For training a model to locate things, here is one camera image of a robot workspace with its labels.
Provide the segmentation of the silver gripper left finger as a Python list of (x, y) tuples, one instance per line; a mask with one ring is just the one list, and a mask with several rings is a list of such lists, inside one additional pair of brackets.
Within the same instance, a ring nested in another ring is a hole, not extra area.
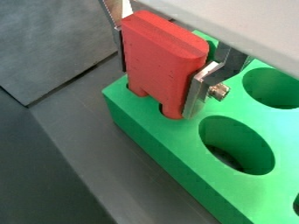
[(105, 12), (106, 20), (110, 25), (113, 40), (116, 43), (117, 56), (120, 62), (120, 68), (124, 72), (126, 70), (125, 55), (122, 47), (122, 35), (121, 35), (121, 19), (133, 13), (129, 0), (97, 0), (100, 6)]

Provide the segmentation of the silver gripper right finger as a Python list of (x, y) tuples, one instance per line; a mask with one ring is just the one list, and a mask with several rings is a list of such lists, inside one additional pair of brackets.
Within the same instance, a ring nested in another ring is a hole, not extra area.
[(233, 77), (246, 67), (252, 58), (240, 50), (218, 42), (213, 60), (194, 73), (185, 97), (181, 116), (190, 119), (202, 109), (209, 97), (218, 102), (229, 93), (222, 81)]

